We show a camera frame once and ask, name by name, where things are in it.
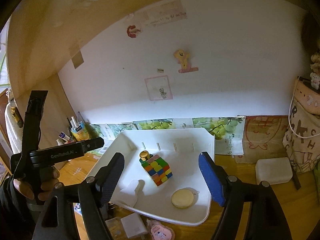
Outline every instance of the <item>charger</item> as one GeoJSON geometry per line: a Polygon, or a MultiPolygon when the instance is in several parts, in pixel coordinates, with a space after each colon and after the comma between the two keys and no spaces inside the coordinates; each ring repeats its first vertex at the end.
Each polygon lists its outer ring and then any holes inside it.
{"type": "Polygon", "coordinates": [[[121,218],[121,223],[128,238],[137,238],[148,233],[141,217],[137,213],[121,218]]]}

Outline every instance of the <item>white cloth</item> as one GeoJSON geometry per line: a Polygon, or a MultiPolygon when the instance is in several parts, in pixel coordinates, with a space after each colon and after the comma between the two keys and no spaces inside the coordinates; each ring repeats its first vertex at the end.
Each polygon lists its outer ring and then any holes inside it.
{"type": "Polygon", "coordinates": [[[11,145],[11,149],[13,154],[21,152],[22,145],[22,131],[23,128],[20,128],[15,121],[12,113],[11,113],[11,104],[7,104],[4,112],[5,117],[5,125],[7,126],[7,133],[9,142],[11,145]]]}

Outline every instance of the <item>finger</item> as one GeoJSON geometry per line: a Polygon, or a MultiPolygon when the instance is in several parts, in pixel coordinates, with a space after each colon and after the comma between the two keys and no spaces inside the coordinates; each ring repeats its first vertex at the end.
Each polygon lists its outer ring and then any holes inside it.
{"type": "Polygon", "coordinates": [[[43,182],[41,184],[41,189],[44,191],[52,190],[54,185],[58,182],[59,182],[58,179],[51,179],[49,181],[43,182]]]}
{"type": "Polygon", "coordinates": [[[59,172],[59,170],[55,167],[55,166],[53,166],[53,178],[54,179],[57,179],[57,178],[59,178],[60,177],[60,172],[59,172]]]}
{"type": "Polygon", "coordinates": [[[35,195],[32,192],[32,189],[29,184],[23,182],[21,180],[14,179],[13,180],[14,187],[25,197],[28,199],[34,199],[35,195]]]}
{"type": "Polygon", "coordinates": [[[45,191],[38,194],[38,199],[41,201],[46,201],[50,195],[51,191],[45,191]]]}

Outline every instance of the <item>white cord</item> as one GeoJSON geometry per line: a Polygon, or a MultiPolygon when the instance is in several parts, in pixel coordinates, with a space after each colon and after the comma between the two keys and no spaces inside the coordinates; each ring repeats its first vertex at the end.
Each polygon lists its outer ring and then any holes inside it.
{"type": "Polygon", "coordinates": [[[303,137],[303,136],[298,135],[298,134],[293,130],[293,128],[292,128],[292,126],[291,126],[291,123],[290,123],[291,106],[292,106],[292,103],[293,103],[294,93],[296,92],[297,85],[298,85],[298,82],[296,82],[296,84],[295,84],[295,86],[294,86],[293,95],[292,95],[292,99],[291,99],[291,103],[290,103],[290,107],[289,107],[289,114],[288,114],[289,127],[290,127],[292,133],[293,133],[295,136],[299,137],[299,138],[309,139],[309,138],[312,138],[312,137],[316,137],[316,136],[320,135],[320,133],[315,134],[315,135],[311,135],[311,136],[308,136],[308,137],[303,137]]]}

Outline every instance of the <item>colorful puzzle cube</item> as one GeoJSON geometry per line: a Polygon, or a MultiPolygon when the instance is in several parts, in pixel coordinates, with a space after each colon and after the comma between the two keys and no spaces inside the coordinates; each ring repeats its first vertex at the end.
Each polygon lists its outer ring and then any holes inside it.
{"type": "Polygon", "coordinates": [[[160,186],[172,176],[169,164],[158,154],[154,155],[141,165],[157,186],[160,186]]]}

